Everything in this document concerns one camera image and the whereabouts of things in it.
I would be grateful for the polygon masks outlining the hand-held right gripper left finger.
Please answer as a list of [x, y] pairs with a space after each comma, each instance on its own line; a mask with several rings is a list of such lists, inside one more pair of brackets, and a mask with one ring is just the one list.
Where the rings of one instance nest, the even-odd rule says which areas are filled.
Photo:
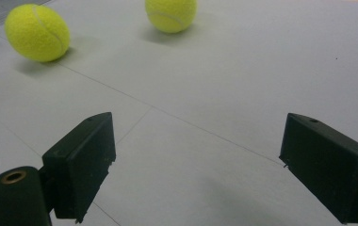
[[80, 122], [42, 156], [47, 208], [57, 218], [82, 222], [115, 159], [112, 114]]

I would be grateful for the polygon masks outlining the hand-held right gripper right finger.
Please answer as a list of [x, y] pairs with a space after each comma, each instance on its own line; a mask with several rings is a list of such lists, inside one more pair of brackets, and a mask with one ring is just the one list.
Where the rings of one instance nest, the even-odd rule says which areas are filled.
[[279, 158], [340, 223], [358, 223], [357, 141], [289, 113]]

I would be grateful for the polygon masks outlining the yellow tennis ball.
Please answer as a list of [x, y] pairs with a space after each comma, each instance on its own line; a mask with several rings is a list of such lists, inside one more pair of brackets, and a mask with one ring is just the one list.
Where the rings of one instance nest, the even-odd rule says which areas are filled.
[[64, 56], [70, 45], [70, 31], [51, 8], [25, 4], [14, 8], [5, 20], [5, 33], [12, 48], [38, 62]]
[[145, 0], [150, 23], [169, 34], [186, 30], [196, 16], [197, 6], [197, 0]]

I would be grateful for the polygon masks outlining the white board sheet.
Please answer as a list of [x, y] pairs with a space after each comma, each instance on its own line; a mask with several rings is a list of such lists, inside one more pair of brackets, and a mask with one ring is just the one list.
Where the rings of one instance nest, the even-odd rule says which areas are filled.
[[0, 173], [107, 111], [117, 150], [83, 222], [59, 226], [358, 226], [279, 157], [291, 112], [358, 141], [358, 1], [199, 0], [174, 35], [143, 0], [51, 7], [71, 31], [57, 61], [18, 55], [0, 26]]

